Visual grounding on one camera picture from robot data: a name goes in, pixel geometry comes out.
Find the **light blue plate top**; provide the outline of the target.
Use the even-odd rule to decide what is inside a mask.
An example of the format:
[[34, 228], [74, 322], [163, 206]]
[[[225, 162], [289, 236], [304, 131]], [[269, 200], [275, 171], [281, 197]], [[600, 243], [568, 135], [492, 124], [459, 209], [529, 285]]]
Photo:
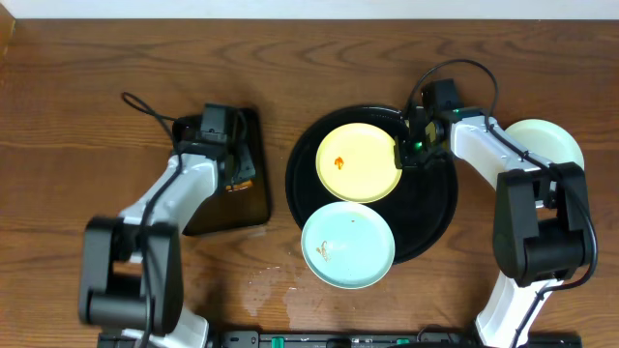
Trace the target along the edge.
[[556, 163], [574, 162], [584, 168], [584, 156], [575, 139], [560, 126], [546, 120], [516, 122], [506, 134], [530, 152]]

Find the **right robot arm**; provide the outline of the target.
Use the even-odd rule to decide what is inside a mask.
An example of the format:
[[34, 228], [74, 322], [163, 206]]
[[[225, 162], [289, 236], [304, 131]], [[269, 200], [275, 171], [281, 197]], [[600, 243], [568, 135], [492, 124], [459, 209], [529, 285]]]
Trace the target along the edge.
[[396, 164], [428, 170], [439, 160], [470, 164], [495, 190], [492, 232], [500, 269], [475, 336], [485, 347], [521, 347], [547, 297], [584, 285], [598, 263], [584, 170], [530, 151], [475, 107], [418, 106], [401, 113]]

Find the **light blue plate bottom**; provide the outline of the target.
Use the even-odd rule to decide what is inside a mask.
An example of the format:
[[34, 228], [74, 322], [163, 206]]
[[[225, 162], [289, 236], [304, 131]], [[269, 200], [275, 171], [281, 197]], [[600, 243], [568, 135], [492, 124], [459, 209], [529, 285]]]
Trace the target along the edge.
[[390, 271], [396, 253], [386, 220], [365, 205], [345, 201], [327, 204], [309, 217], [301, 248], [318, 278], [348, 290], [378, 282]]

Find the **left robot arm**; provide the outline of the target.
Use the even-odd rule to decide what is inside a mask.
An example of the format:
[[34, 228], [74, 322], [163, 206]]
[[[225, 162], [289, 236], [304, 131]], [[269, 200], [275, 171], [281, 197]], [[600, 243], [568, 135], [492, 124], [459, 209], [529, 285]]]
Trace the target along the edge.
[[165, 128], [160, 178], [117, 217], [84, 231], [79, 320], [101, 347], [205, 347], [208, 321], [184, 303], [180, 238], [265, 223], [271, 213], [258, 114], [208, 104]]

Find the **yellow plate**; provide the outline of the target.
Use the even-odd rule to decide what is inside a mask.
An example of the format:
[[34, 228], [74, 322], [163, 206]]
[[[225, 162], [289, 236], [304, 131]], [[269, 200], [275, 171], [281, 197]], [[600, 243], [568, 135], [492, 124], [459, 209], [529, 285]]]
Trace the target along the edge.
[[318, 145], [318, 178], [341, 200], [380, 200], [396, 188], [402, 175], [395, 165], [395, 145], [394, 138], [377, 126], [351, 123], [337, 127]]

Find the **light blue plate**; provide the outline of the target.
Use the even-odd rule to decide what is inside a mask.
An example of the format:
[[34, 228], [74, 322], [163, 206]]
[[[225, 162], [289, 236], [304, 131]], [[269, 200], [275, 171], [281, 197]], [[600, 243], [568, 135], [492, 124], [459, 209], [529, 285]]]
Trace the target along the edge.
[[574, 162], [584, 168], [584, 156], [575, 139], [560, 126], [546, 120], [516, 122], [506, 134], [530, 152], [556, 163]]
[[396, 253], [386, 220], [365, 205], [345, 201], [327, 204], [309, 217], [301, 248], [318, 278], [348, 290], [378, 282], [390, 271]]

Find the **black rectangular water tray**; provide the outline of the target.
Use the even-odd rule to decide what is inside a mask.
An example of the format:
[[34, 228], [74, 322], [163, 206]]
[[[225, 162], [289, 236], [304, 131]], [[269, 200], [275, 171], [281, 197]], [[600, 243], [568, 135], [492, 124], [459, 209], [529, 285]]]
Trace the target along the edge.
[[204, 199], [184, 228], [186, 236], [200, 236], [224, 230], [263, 224], [271, 216], [271, 198], [264, 159], [264, 147], [258, 114], [244, 109], [250, 123], [250, 150], [256, 169], [253, 187], [234, 192], [218, 190], [220, 181], [217, 156], [222, 144], [206, 142], [200, 136], [201, 114], [181, 117], [172, 132], [182, 154], [197, 155], [215, 162], [215, 193]]

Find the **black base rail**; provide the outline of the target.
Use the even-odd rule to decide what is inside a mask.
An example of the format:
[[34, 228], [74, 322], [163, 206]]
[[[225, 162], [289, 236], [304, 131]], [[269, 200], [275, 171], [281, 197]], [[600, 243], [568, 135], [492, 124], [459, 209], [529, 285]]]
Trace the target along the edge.
[[[96, 347], [137, 347], [136, 339], [119, 334], [100, 333]], [[466, 333], [424, 331], [412, 335], [344, 335], [257, 333], [251, 331], [213, 334], [207, 348], [378, 348], [378, 347], [483, 347], [481, 341]], [[558, 333], [533, 335], [519, 347], [582, 348], [578, 335]]]

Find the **round black tray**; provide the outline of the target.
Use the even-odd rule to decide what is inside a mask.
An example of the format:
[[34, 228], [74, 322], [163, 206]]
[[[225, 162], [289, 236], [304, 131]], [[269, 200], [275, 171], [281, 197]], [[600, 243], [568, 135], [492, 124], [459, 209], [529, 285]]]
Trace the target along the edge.
[[[345, 107], [319, 119], [294, 146], [285, 174], [286, 200], [299, 227], [317, 209], [337, 202], [320, 182], [315, 157], [323, 138], [351, 123], [367, 123], [391, 137], [404, 137], [408, 128], [401, 112], [390, 106]], [[407, 262], [428, 250], [447, 230], [457, 206], [457, 169], [454, 160], [443, 158], [424, 170], [406, 170], [386, 197], [368, 204], [390, 226], [396, 244], [394, 262]]]

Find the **green orange sponge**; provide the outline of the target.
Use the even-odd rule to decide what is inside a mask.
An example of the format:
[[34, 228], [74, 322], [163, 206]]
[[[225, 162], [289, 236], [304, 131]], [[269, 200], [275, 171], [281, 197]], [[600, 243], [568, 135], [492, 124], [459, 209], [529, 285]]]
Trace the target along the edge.
[[239, 191], [239, 190], [243, 190], [243, 189], [250, 189], [252, 187], [253, 187], [253, 180], [247, 180], [247, 181], [242, 182], [242, 183], [231, 184], [229, 186], [226, 186], [225, 190], [227, 192], [234, 192], [234, 191]]

